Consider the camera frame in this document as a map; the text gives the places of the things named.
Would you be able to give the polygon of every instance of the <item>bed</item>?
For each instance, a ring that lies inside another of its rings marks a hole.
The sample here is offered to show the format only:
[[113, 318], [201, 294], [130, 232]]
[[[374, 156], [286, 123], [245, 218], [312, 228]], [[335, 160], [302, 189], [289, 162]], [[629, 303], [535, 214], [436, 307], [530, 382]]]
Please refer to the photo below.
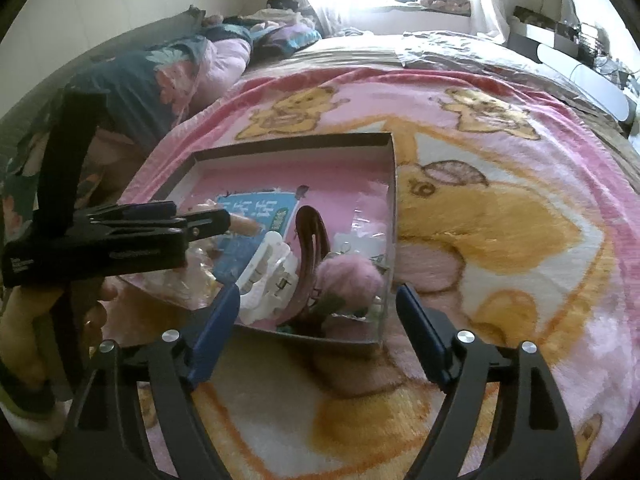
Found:
[[[289, 98], [311, 104], [288, 109]], [[396, 280], [492, 342], [536, 341], [567, 403], [583, 477], [600, 465], [590, 478], [608, 478], [604, 459], [619, 453], [612, 449], [640, 402], [640, 159], [615, 120], [553, 70], [484, 40], [448, 32], [329, 38], [249, 67], [222, 100], [160, 142], [121, 200], [151, 199], [189, 153], [292, 134], [258, 119], [280, 118], [283, 107], [287, 121], [314, 119], [294, 130], [300, 135], [392, 133]], [[433, 168], [442, 173], [425, 180]], [[440, 202], [424, 209], [416, 183]], [[451, 208], [474, 202], [466, 193], [478, 183], [492, 210]], [[441, 210], [450, 214], [432, 220]], [[451, 230], [478, 238], [467, 245]], [[462, 278], [420, 266], [447, 267], [449, 250], [462, 255]], [[127, 304], [127, 294], [118, 301]], [[111, 308], [127, 317], [121, 305]], [[161, 324], [176, 322], [172, 314]], [[118, 339], [116, 328], [106, 333]], [[368, 359], [237, 334], [193, 398], [234, 478], [402, 478], [442, 402], [393, 316], [382, 352]], [[482, 456], [492, 402], [488, 391], [463, 473]], [[157, 464], [175, 473], [151, 426]]]

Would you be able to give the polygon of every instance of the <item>pink pom-pom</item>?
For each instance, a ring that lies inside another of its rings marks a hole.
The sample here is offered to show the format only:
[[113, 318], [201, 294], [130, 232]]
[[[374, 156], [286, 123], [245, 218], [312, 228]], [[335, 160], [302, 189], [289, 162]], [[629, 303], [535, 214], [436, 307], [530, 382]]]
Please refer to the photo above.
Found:
[[316, 270], [316, 288], [321, 296], [342, 298], [347, 310], [370, 306], [382, 284], [382, 276], [371, 260], [359, 254], [328, 258]]

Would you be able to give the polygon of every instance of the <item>silver bolt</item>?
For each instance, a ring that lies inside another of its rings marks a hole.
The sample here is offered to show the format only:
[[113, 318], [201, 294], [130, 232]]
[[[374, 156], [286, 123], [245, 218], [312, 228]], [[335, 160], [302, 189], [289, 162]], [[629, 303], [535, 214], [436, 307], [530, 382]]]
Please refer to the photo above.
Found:
[[114, 343], [111, 339], [105, 339], [100, 343], [100, 346], [98, 346], [98, 348], [100, 349], [101, 353], [108, 354], [109, 352], [111, 352], [111, 350], [113, 350], [115, 346], [116, 343]]
[[461, 330], [458, 332], [458, 341], [462, 343], [472, 343], [476, 340], [476, 336], [474, 336], [473, 332], [469, 332], [469, 330]]
[[180, 332], [177, 330], [167, 330], [162, 334], [162, 341], [165, 343], [173, 343], [180, 337]]
[[527, 354], [535, 354], [538, 351], [538, 347], [536, 346], [536, 344], [532, 343], [531, 341], [525, 341], [524, 343], [522, 343], [522, 349]]

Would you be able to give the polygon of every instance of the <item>box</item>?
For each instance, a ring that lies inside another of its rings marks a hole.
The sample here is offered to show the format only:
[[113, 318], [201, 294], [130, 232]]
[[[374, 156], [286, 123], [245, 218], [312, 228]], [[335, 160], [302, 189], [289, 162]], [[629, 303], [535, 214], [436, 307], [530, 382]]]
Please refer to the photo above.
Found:
[[[313, 342], [334, 347], [377, 348], [382, 341], [383, 325], [391, 296], [396, 242], [396, 165], [391, 134], [330, 134], [261, 140], [211, 148], [193, 153], [172, 174], [154, 196], [154, 200], [172, 200], [178, 209], [195, 205], [207, 198], [229, 193], [257, 192], [265, 189], [291, 191], [308, 186], [298, 207], [308, 204], [318, 209], [327, 228], [330, 242], [334, 234], [344, 232], [354, 219], [354, 203], [367, 189], [367, 183], [388, 186], [386, 192], [387, 268], [381, 306], [366, 322], [367, 335], [362, 338], [311, 338], [274, 332], [259, 326], [244, 330], [269, 333], [287, 340]], [[295, 229], [285, 236], [294, 252]]]

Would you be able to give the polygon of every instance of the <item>blanket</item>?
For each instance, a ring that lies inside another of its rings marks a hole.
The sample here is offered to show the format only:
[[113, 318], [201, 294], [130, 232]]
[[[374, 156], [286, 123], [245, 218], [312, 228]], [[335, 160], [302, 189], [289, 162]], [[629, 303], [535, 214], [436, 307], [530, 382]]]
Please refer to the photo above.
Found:
[[[397, 159], [394, 279], [487, 342], [538, 345], [588, 476], [640, 401], [640, 203], [593, 133], [548, 94], [427, 70], [241, 82], [165, 137], [121, 202], [150, 200], [197, 150], [380, 131]], [[233, 478], [342, 480], [403, 478], [443, 395], [390, 306], [370, 358], [238, 334], [193, 399]], [[496, 399], [488, 388], [461, 473], [480, 463]], [[149, 435], [158, 465], [175, 473], [157, 425]]]

